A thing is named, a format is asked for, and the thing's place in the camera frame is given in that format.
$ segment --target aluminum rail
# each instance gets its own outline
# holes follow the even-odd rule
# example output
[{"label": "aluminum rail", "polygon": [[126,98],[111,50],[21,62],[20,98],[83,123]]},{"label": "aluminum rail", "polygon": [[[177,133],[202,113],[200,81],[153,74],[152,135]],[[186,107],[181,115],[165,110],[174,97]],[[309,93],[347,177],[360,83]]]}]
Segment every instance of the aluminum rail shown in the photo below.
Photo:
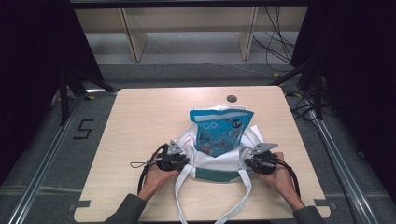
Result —
[{"label": "aluminum rail", "polygon": [[[310,111],[309,113],[312,119],[317,117],[314,111]],[[364,193],[356,182],[355,177],[353,177],[352,173],[350,172],[346,162],[344,161],[340,151],[338,150],[337,145],[332,140],[332,136],[330,135],[323,120],[315,119],[314,123],[315,125],[317,125],[318,129],[322,133],[327,148],[329,149],[329,155],[334,162],[335,170],[337,174],[340,175],[340,178],[346,187],[346,191],[349,193],[349,196],[351,197],[359,214],[361,215],[363,223],[379,223],[378,218],[376,217],[371,205],[367,201]]]},{"label": "aluminum rail", "polygon": [[69,118],[65,121],[64,125],[61,126],[58,132],[56,133],[54,139],[52,140],[51,145],[49,146],[49,150],[47,151],[47,154],[45,155],[43,161],[40,163],[40,166],[35,172],[35,176],[33,177],[26,191],[23,193],[20,202],[15,207],[8,221],[8,224],[20,224],[23,223],[23,221],[25,220],[35,200],[35,196],[37,195],[41,184],[43,183],[45,177],[47,176],[47,173],[53,163],[53,160],[56,154],[58,153],[58,149],[62,141],[64,140],[64,134],[70,125],[70,121],[75,115],[78,107],[81,105],[83,99],[84,96],[82,95],[76,96],[74,103],[70,108],[71,113]]}]

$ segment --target human hand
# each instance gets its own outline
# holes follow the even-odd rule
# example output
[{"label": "human hand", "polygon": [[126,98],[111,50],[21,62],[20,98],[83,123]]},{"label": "human hand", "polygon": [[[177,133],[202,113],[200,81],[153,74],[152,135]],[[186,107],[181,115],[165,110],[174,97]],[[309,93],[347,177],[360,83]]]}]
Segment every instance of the human hand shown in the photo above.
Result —
[{"label": "human hand", "polygon": [[157,164],[152,164],[151,167],[148,168],[145,182],[143,183],[143,187],[137,196],[148,202],[155,192],[157,192],[157,190],[168,181],[168,179],[176,175],[178,175],[177,170],[163,171],[158,168]]},{"label": "human hand", "polygon": [[[278,159],[284,161],[282,152],[275,152]],[[297,195],[294,184],[291,180],[290,173],[286,167],[278,164],[276,169],[270,175],[258,174],[259,179],[266,182],[266,189],[272,189],[280,194],[289,204],[293,211],[304,208],[305,205],[301,198]]]}]

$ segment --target wooden table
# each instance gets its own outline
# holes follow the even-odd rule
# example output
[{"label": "wooden table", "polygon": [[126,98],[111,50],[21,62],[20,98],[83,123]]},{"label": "wooden table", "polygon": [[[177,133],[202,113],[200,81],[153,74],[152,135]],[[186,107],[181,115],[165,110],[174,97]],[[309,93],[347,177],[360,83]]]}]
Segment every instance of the wooden table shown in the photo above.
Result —
[{"label": "wooden table", "polygon": [[[91,201],[89,207],[77,208],[77,222],[101,222],[113,214],[128,193],[136,194],[143,168],[134,169],[131,161],[149,159],[159,145],[176,139],[190,125],[192,108],[208,108],[228,103],[235,95],[235,105],[254,111],[250,125],[258,125],[266,142],[278,143],[273,151],[282,151],[296,172],[302,199],[315,205],[324,200],[323,191],[306,153],[288,104],[279,87],[205,87],[121,90],[110,113],[102,140],[80,200]],[[247,205],[232,220],[292,218],[283,198],[255,174]],[[171,179],[148,202],[140,221],[178,221],[175,199],[176,179]],[[246,194],[239,179],[230,184],[197,181],[188,177],[179,199],[188,221],[213,221],[235,206]],[[319,206],[323,217],[328,206]]]}]

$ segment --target snack bag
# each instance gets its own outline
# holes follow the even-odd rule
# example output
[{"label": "snack bag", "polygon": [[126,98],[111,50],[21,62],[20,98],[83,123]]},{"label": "snack bag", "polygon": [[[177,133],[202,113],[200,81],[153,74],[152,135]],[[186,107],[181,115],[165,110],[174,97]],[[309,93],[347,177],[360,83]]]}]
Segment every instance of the snack bag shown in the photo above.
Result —
[{"label": "snack bag", "polygon": [[190,119],[198,125],[195,149],[212,157],[238,147],[253,112],[242,106],[219,105],[190,111]]}]

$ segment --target logo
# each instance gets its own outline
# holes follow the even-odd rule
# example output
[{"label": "logo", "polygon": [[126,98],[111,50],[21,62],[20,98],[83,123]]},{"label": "logo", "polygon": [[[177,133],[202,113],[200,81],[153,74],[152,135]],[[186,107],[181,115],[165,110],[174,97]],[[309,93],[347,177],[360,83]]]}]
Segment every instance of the logo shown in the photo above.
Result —
[{"label": "logo", "polygon": [[242,121],[240,119],[233,120],[233,128],[239,128],[242,125]]}]

